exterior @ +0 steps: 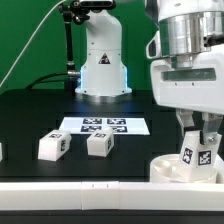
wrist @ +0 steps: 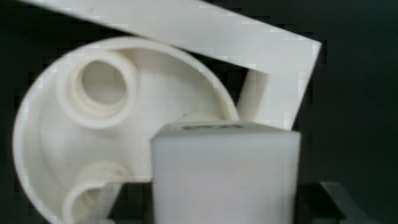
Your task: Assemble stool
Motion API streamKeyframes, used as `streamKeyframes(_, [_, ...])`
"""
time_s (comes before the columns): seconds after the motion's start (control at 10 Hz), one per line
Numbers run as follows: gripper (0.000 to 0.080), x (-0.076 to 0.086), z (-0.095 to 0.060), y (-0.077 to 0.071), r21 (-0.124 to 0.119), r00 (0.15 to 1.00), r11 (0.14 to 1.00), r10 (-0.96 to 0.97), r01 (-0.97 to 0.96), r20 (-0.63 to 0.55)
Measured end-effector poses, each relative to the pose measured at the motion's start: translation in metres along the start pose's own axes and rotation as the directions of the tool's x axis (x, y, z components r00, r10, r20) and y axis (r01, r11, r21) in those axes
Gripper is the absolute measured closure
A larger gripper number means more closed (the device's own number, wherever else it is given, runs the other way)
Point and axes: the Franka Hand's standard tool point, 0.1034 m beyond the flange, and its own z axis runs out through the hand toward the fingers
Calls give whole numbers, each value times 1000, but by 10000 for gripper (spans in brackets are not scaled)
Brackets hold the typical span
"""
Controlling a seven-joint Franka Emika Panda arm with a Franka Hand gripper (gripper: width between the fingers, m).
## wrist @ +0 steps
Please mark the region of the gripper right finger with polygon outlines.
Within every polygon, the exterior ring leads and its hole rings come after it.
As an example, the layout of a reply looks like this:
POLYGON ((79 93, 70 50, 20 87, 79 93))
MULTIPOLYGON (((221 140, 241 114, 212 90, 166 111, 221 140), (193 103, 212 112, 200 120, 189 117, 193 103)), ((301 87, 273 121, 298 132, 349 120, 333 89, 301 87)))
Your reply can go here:
POLYGON ((299 185, 294 224, 370 224, 370 216, 338 182, 299 185))

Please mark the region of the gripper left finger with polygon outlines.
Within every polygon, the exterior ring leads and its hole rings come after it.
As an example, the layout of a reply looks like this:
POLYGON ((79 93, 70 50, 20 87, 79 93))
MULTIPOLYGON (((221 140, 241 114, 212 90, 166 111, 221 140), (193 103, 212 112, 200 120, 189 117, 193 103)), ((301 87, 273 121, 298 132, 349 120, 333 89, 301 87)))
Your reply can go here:
POLYGON ((104 197, 102 224, 155 224, 154 187, 150 183, 115 183, 104 197))

